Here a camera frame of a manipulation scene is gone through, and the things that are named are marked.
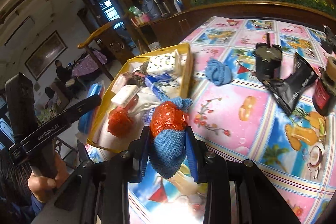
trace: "tape roll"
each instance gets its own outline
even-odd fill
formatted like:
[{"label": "tape roll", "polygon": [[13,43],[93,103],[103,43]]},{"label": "tape roll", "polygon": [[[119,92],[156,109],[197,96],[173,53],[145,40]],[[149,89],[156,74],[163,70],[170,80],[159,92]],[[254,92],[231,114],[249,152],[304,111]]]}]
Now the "tape roll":
[{"label": "tape roll", "polygon": [[332,56],[328,58],[328,63],[327,67],[325,68],[325,72],[332,81],[336,82],[336,58]]}]

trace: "framed picture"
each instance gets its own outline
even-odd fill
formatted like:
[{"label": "framed picture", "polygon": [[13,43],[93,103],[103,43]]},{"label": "framed picture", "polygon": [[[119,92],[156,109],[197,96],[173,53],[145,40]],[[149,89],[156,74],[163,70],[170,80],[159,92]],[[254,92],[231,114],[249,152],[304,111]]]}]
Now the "framed picture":
[{"label": "framed picture", "polygon": [[49,66],[67,49],[57,31],[54,31],[25,62],[37,81]]}]

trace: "table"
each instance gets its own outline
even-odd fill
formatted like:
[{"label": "table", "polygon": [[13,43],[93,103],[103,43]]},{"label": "table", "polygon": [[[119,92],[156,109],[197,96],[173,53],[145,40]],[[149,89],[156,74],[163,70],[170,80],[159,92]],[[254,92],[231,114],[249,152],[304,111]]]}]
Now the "table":
[{"label": "table", "polygon": [[[252,159],[274,184],[302,223],[314,223],[336,190],[335,132],[336,113],[325,119],[325,128],[315,127],[312,104],[314,86],[301,97],[296,114],[288,119],[270,93],[257,80],[254,46],[266,42],[283,47],[281,78],[290,75],[293,55],[301,54],[320,75],[329,54],[320,46],[324,33],[302,25],[280,21],[227,19],[212,17],[191,33],[194,74],[189,124],[196,137],[225,159],[241,162]],[[207,60],[212,57],[228,65],[233,80],[217,87],[205,79]],[[239,116],[245,100],[255,104],[250,116]],[[319,141],[307,145],[300,141],[294,149],[285,131],[307,136],[316,133]],[[316,157],[316,151],[322,156]],[[231,184],[232,202],[235,202]],[[185,161],[174,179],[164,180],[147,165],[140,184],[129,184],[131,223],[202,223],[206,186],[195,186]]]},{"label": "table", "polygon": [[[98,60],[104,65],[107,63],[107,58],[100,51],[94,49],[94,55],[98,58]],[[96,62],[92,59],[92,57],[88,54],[82,60],[76,62],[72,69],[72,75],[75,77],[88,75],[98,70],[99,67]]]}]

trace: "screw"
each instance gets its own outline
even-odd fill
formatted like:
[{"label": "screw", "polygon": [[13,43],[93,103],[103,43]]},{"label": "screw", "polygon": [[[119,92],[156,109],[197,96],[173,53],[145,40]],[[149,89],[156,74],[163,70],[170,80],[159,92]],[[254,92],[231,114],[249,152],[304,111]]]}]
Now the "screw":
[{"label": "screw", "polygon": [[120,152],[120,156],[122,158],[129,158],[131,156],[131,153],[127,150]]},{"label": "screw", "polygon": [[244,160],[244,165],[247,167],[252,167],[253,166],[253,161],[251,160]]},{"label": "screw", "polygon": [[91,165],[93,165],[93,161],[92,160],[83,161],[82,165],[83,167],[90,167]]},{"label": "screw", "polygon": [[212,159],[216,156],[216,153],[212,152],[212,151],[208,151],[208,152],[205,153],[205,156],[209,159]]}]

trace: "blue microfiber cloth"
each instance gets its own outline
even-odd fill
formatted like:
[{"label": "blue microfiber cloth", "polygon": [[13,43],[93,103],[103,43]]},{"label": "blue microfiber cloth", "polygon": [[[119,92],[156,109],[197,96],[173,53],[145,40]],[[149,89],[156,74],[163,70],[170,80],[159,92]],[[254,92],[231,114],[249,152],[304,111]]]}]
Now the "blue microfiber cloth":
[{"label": "blue microfiber cloth", "polygon": [[216,86],[228,84],[232,79],[230,68],[213,58],[208,61],[208,65],[205,68],[205,76]]},{"label": "blue microfiber cloth", "polygon": [[[193,103],[192,99],[176,97],[170,99],[160,92],[161,102],[171,101],[178,109],[186,111]],[[185,159],[185,130],[162,130],[153,140],[149,148],[149,159],[153,169],[163,178],[171,178],[180,169]]]}]

